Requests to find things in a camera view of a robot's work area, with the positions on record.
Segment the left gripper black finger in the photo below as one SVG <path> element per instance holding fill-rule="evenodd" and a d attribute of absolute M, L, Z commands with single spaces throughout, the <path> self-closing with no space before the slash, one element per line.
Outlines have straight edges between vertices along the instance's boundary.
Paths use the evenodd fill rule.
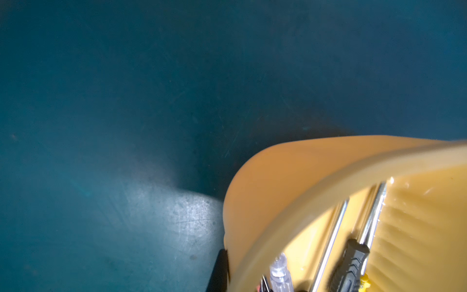
<path fill-rule="evenodd" d="M 220 249 L 212 270 L 206 292 L 227 292 L 229 261 L 227 251 Z"/>

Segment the yellow plastic storage box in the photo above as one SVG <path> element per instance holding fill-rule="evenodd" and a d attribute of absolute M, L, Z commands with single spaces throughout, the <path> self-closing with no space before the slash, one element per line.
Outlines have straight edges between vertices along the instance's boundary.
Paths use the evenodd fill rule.
<path fill-rule="evenodd" d="M 284 253 L 310 292 L 336 208 L 350 199 L 318 292 L 328 292 L 378 186 L 387 194 L 367 259 L 370 292 L 467 289 L 467 144 L 397 136 L 288 142 L 253 156 L 225 197 L 230 292 L 254 292 Z"/>

